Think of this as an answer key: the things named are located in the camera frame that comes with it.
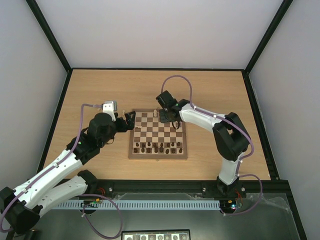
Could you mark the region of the light king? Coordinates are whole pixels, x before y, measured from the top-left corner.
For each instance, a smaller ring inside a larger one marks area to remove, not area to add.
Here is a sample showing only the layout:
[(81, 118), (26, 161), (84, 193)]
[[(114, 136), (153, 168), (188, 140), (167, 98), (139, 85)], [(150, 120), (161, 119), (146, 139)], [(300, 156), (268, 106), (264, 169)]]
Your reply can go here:
[(155, 109), (155, 110), (153, 111), (153, 117), (154, 117), (154, 118), (158, 117), (158, 110), (157, 110), (157, 109)]

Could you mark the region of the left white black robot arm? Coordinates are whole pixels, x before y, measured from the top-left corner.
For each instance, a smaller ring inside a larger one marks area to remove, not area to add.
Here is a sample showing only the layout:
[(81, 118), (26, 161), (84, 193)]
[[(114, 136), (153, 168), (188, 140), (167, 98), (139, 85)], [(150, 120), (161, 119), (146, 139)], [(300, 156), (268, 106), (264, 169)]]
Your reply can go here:
[(88, 170), (80, 171), (65, 183), (60, 182), (98, 155), (117, 133), (133, 130), (135, 117), (135, 111), (126, 113), (125, 117), (114, 112), (97, 113), (88, 127), (81, 128), (47, 167), (15, 188), (4, 187), (0, 191), (0, 219), (9, 223), (8, 231), (23, 234), (58, 204), (76, 196), (93, 194), (98, 180)]

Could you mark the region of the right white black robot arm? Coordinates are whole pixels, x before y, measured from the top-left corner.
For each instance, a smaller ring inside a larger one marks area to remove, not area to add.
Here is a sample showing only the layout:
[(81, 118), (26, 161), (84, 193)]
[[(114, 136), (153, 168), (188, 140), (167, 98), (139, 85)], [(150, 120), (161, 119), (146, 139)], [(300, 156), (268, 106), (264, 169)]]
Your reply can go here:
[(161, 106), (160, 120), (166, 122), (191, 123), (213, 134), (216, 148), (222, 156), (222, 166), (217, 177), (217, 190), (229, 196), (236, 189), (239, 168), (252, 140), (239, 116), (211, 112), (194, 105), (190, 100), (177, 101), (166, 90), (156, 97)]

